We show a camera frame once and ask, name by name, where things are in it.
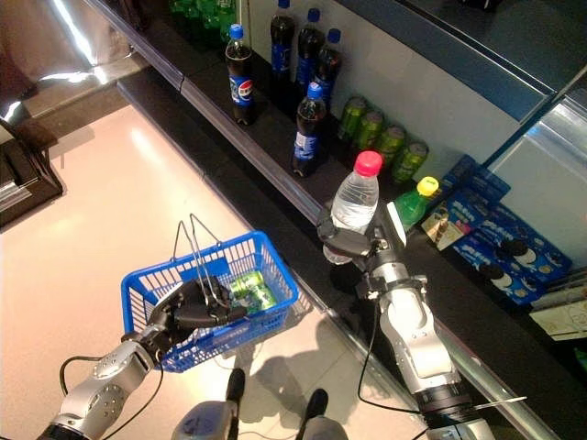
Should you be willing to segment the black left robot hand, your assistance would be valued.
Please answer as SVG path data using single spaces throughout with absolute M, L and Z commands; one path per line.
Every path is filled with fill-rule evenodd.
M 247 313 L 244 306 L 230 305 L 229 290 L 216 277 L 183 281 L 157 303 L 145 329 L 128 332 L 121 340 L 140 344 L 153 360 L 161 362 L 194 331 L 227 325 Z

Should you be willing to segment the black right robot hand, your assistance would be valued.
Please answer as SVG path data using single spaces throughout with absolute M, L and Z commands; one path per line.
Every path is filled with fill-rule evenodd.
M 393 202 L 384 204 L 383 199 L 379 200 L 363 233 L 334 225 L 331 208 L 332 202 L 326 202 L 316 224 L 317 235 L 328 250 L 360 262 L 367 271 L 387 262 L 404 263 L 407 238 Z

